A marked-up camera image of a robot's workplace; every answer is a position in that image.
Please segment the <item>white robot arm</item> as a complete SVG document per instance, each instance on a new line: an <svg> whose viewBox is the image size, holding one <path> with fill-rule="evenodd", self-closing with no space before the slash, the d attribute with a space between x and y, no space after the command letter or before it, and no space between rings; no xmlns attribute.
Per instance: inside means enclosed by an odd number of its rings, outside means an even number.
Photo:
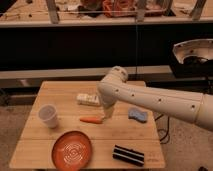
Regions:
<svg viewBox="0 0 213 171"><path fill-rule="evenodd" d="M115 66L98 83L105 110L123 101L213 132L213 95L131 85L127 79L127 71Z"/></svg>

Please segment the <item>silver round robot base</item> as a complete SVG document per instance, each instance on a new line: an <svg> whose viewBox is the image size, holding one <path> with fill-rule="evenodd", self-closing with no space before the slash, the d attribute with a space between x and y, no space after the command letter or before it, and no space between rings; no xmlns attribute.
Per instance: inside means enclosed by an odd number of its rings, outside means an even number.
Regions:
<svg viewBox="0 0 213 171"><path fill-rule="evenodd" d="M193 39L173 45L172 52L180 64L188 57L213 60L213 39Z"/></svg>

